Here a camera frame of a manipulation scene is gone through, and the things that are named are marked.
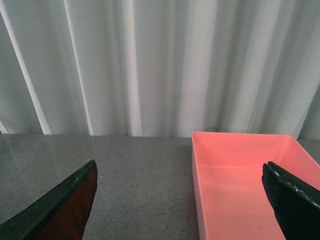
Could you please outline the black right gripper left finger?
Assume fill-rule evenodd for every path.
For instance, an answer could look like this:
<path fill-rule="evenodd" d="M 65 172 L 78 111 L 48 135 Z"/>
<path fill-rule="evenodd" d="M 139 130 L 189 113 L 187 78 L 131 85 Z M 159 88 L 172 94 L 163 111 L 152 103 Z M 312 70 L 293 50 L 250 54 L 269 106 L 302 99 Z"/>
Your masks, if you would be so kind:
<path fill-rule="evenodd" d="M 2 240 L 81 240 L 98 186 L 90 160 L 0 226 Z"/>

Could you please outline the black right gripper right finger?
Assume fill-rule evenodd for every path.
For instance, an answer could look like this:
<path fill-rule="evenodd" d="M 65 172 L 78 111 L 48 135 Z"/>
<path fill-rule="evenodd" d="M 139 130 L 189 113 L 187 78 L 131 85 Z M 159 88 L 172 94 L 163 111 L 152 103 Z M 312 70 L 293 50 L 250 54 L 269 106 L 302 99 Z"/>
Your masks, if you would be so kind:
<path fill-rule="evenodd" d="M 320 238 L 320 191 L 272 161 L 262 166 L 262 184 L 287 240 Z"/>

